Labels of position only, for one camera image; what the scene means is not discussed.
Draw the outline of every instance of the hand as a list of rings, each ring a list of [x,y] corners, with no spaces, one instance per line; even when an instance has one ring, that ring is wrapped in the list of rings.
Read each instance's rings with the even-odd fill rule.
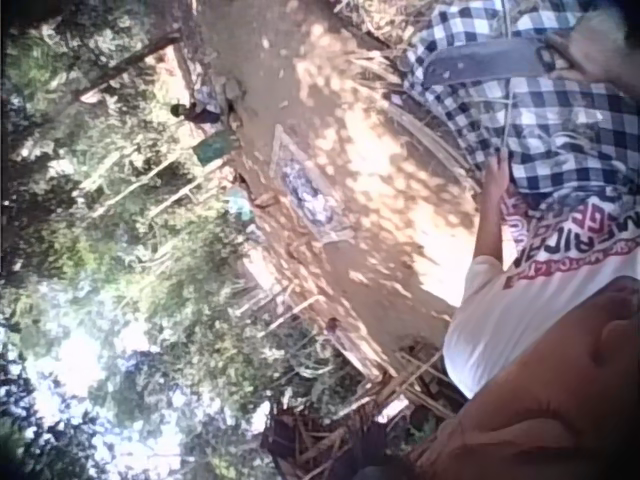
[[[628,55],[624,35],[624,22],[612,9],[584,15],[568,38],[557,33],[547,35],[547,42],[573,67],[556,70],[551,78],[582,83],[614,83]]]
[[[499,205],[502,196],[509,188],[509,152],[502,149],[498,156],[491,158],[484,171],[482,200]]]

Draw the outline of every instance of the t-shirt sleeve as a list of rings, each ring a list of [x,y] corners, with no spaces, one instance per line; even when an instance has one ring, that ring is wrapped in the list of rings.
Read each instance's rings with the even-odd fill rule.
[[[467,272],[462,301],[476,295],[503,273],[502,265],[493,257],[482,256],[474,259]]]

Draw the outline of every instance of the plaid sarong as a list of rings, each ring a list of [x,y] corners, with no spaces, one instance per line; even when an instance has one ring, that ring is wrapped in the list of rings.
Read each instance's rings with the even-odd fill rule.
[[[507,1],[513,37],[571,29],[595,3]],[[446,122],[471,165],[482,170],[501,146],[510,88],[507,148],[513,155],[512,180],[533,211],[542,209],[543,202],[575,200],[583,196],[579,192],[640,195],[640,105],[611,86],[513,78],[423,87],[429,55],[504,37],[505,32],[500,0],[438,7],[408,52],[412,68],[405,89]]]

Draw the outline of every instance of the tree trunk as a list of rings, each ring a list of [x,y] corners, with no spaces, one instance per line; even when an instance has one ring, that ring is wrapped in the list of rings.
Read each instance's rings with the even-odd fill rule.
[[[16,151],[18,151],[22,146],[22,144],[27,139],[29,139],[37,130],[44,128],[52,124],[53,122],[59,120],[60,117],[67,110],[69,110],[69,108],[71,108],[78,101],[80,101],[80,99],[85,95],[95,90],[99,90],[100,88],[104,87],[108,82],[110,82],[111,80],[115,80],[123,73],[126,73],[131,67],[142,62],[147,57],[150,57],[151,55],[158,53],[164,50],[165,48],[171,45],[174,45],[180,41],[181,41],[181,36],[180,36],[179,29],[169,32],[163,35],[162,37],[153,40],[152,42],[142,47],[140,50],[132,53],[127,58],[121,60],[120,62],[116,63],[106,71],[97,75],[89,82],[89,85],[87,87],[82,88],[80,90],[76,90],[75,92],[72,92],[69,95],[67,95],[67,97],[62,100],[61,104],[57,108],[54,108],[51,113],[49,113],[48,115],[45,115],[43,118],[40,119],[40,121],[34,122],[32,125],[27,127],[23,132],[21,132],[20,138],[17,139],[17,141],[12,142],[11,153],[13,154]]]

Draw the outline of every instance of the green cloth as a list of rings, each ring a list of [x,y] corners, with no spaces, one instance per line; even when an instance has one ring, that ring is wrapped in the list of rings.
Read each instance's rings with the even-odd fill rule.
[[[193,147],[193,153],[195,153],[198,158],[200,165],[206,167],[210,163],[225,155],[229,155],[239,148],[240,140],[234,132],[230,130],[220,130]]]

